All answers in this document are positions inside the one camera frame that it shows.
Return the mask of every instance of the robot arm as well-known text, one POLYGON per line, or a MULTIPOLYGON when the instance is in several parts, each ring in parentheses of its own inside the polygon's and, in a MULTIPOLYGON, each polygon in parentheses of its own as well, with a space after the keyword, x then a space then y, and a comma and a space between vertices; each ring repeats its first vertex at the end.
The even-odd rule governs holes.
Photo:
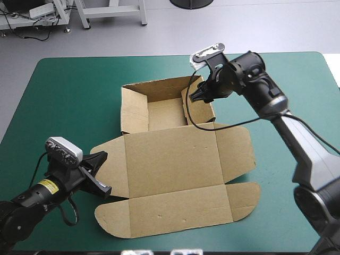
POLYGON ((296 204, 321 237, 311 254, 340 252, 340 157, 330 154, 300 121, 291 118, 288 98, 267 74, 260 55, 247 52, 228 61, 223 50, 223 44, 215 44, 191 56, 193 68, 207 65, 210 76, 190 99, 208 103, 235 91, 261 118, 272 122, 297 161, 296 204))
POLYGON ((45 148, 49 161, 46 178, 11 201, 0 201, 0 255, 11 251, 16 242, 27 239, 44 216, 56 207, 66 224, 75 225, 79 216, 71 196, 78 190, 103 198, 111 193, 111 187, 95 179, 107 158, 106 152, 83 156, 81 149, 62 137, 50 137, 45 148), (73 207, 75 223, 65 218, 60 206, 65 200, 73 207))

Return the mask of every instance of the white table frame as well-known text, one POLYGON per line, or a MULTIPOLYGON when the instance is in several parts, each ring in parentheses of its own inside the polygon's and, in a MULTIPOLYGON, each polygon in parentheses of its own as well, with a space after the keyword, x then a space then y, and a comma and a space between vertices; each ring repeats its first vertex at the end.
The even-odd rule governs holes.
POLYGON ((90 29, 89 19, 108 18, 118 16, 139 15, 142 25, 148 24, 144 0, 138 0, 138 5, 119 6, 119 0, 110 0, 108 7, 86 8, 83 0, 74 0, 81 22, 86 29, 90 29))

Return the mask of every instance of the black cable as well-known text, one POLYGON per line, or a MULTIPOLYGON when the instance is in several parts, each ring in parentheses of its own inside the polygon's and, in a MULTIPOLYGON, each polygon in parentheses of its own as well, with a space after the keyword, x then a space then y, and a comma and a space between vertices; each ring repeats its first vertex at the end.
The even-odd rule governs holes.
MULTIPOLYGON (((53 23, 52 23, 52 28, 53 28, 53 27, 56 27, 56 26, 58 25, 59 20, 60 20, 60 18, 58 17, 57 23, 56 23, 55 25, 53 25, 53 23)), ((51 32, 52 32, 52 28, 50 28, 50 29, 48 30, 48 34, 47 34, 47 37, 46 37, 45 39, 40 39, 40 38, 37 38, 37 37, 29 37, 29 36, 24 36, 23 39, 35 39, 35 40, 38 40, 38 41, 46 41, 46 40, 49 39, 49 36, 50 36, 50 34, 51 34, 51 32)))
POLYGON ((46 154, 47 154, 47 152, 41 154, 41 156, 39 157, 38 162, 37 162, 37 166, 36 166, 36 170, 34 171, 34 174, 33 174, 32 179, 31 179, 31 183, 30 183, 28 188, 32 187, 34 179, 36 178, 36 175, 37 175, 37 172, 38 172, 38 168, 39 168, 40 162, 43 159, 44 155, 46 155, 46 154))
POLYGON ((258 118, 254 118, 252 120, 249 120, 249 121, 244 121, 244 122, 240 122, 240 123, 237 123, 237 124, 233 124, 233 125, 230 125, 230 126, 222 126, 222 127, 218 127, 218 128, 215 128, 215 129, 206 129, 205 127, 201 127, 201 126, 198 126, 192 119, 191 115, 190 115, 190 111, 189 111, 189 104, 188 104, 188 97, 189 97, 189 90, 190 90, 190 86, 192 84, 192 79, 193 77, 195 76, 196 74, 196 71, 191 75, 190 77, 190 80, 189 80, 189 84, 188 84, 188 89, 186 90, 186 93, 185 93, 185 106, 186 106, 186 112, 188 113, 188 117, 189 117, 189 120, 191 121, 191 123, 198 129, 200 130, 204 130, 204 131, 218 131, 218 130, 223 130, 223 129, 230 129, 230 128, 233 128, 233 127, 236 127, 236 126, 240 126, 240 125, 244 125, 244 124, 248 124, 248 123, 252 123, 252 122, 255 122, 255 121, 259 121, 259 120, 268 120, 268 117, 271 117, 271 116, 277 116, 277 117, 288 117, 288 118, 292 118, 296 121, 299 121, 300 123, 302 123, 316 138, 318 138, 321 142, 323 142, 325 145, 327 145, 329 148, 331 148, 333 151, 335 151, 336 153, 338 153, 340 155, 340 151, 338 149, 336 149, 333 145, 331 145, 329 142, 327 142, 324 138, 322 138, 317 132, 315 132, 311 126, 309 126, 304 120, 302 120, 301 118, 299 117, 296 117, 294 115, 291 115, 291 114, 279 114, 279 113, 275 113, 275 114, 269 114, 269 115, 266 115, 266 116, 263 116, 263 117, 258 117, 258 118))
POLYGON ((329 142, 327 142, 324 138, 322 138, 317 132, 315 132, 310 125, 308 125, 304 120, 300 119, 299 117, 296 117, 291 114, 282 114, 281 116, 292 118, 296 121, 301 122, 316 138, 318 138, 321 142, 323 142, 325 145, 327 145, 329 148, 331 148, 333 151, 338 153, 340 155, 340 151, 335 148, 333 145, 331 145, 329 142))
MULTIPOLYGON (((46 41, 46 40, 49 39, 49 36, 50 36, 50 34, 51 34, 52 29, 49 29, 48 34, 47 34, 47 37, 46 37, 45 39, 40 39, 40 38, 37 38, 37 37, 21 36, 21 35, 17 34, 17 33, 14 31, 14 29, 11 27, 11 24, 10 24, 8 18, 7 18, 7 15, 8 15, 8 14, 6 14, 5 11, 3 11, 2 9, 0 9, 0 11, 2 11, 2 13, 3 13, 3 15, 5 16, 5 19, 6 19, 6 21, 7 21, 8 27, 10 28, 10 31, 11 31, 15 36, 17 36, 17 37, 19 37, 19 38, 21 38, 21 39, 34 39, 34 40, 38 40, 38 41, 46 41)), ((53 25, 53 22, 52 22, 52 27, 57 26, 57 25, 59 24, 59 20, 60 20, 60 17, 58 17, 58 21, 57 21, 57 23, 56 23, 55 25, 53 25)))
POLYGON ((64 208, 61 206, 61 205, 56 205, 56 204, 52 204, 50 206, 53 206, 53 207, 58 207, 58 209, 60 210, 60 213, 62 215, 62 218, 63 218, 63 221, 64 223, 67 225, 67 226, 70 226, 70 227, 73 227, 75 226, 78 222, 79 222, 79 211, 78 211, 78 208, 77 208, 77 205, 75 204, 75 202, 72 200, 71 198, 71 195, 67 198, 68 202, 70 203, 71 207, 72 207, 72 210, 74 212, 74 215, 75 215, 75 222, 70 222, 66 216, 66 213, 64 211, 64 208))

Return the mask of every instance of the green mat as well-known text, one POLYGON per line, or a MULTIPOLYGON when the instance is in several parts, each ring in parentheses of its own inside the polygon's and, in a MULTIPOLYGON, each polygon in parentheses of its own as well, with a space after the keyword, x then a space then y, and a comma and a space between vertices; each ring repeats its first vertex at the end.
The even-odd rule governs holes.
MULTIPOLYGON (((292 112, 326 140, 340 147, 339 89, 318 53, 262 54, 268 73, 290 99, 292 112)), ((10 200, 29 184, 44 143, 63 136, 87 154, 120 135, 120 87, 154 79, 187 76, 188 56, 48 58, 40 61, 0 144, 0 200, 10 200)), ((205 77, 208 70, 201 72, 205 77)), ((214 102, 219 123, 256 117, 243 97, 214 102)), ((74 196, 80 211, 76 227, 66 226, 60 212, 45 217, 17 250, 100 250, 202 248, 205 251, 308 251, 317 241, 293 200, 295 161, 269 122, 248 124, 257 158, 256 169, 238 181, 262 187, 260 203, 246 219, 159 236, 124 240, 97 224, 94 195, 74 196)), ((40 166, 43 177, 47 163, 40 166)))

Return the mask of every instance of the cardboard box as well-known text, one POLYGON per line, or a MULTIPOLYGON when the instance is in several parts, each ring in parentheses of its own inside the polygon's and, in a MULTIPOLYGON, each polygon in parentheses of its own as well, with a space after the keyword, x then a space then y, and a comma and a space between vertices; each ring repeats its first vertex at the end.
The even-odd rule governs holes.
MULTIPOLYGON (((220 124, 202 124, 217 128, 220 124)), ((244 127, 206 132, 194 126, 126 134, 91 151, 108 152, 96 178, 128 200, 97 207, 101 227, 135 238, 231 223, 253 211, 257 183, 228 184, 255 167, 244 127)))
MULTIPOLYGON (((185 92, 190 77, 140 82, 122 87, 121 131, 123 134, 147 132, 185 126, 187 120, 185 92)), ((191 85, 194 92, 203 81, 195 76, 191 85)), ((196 123, 215 120, 211 104, 188 101, 190 114, 196 123)))

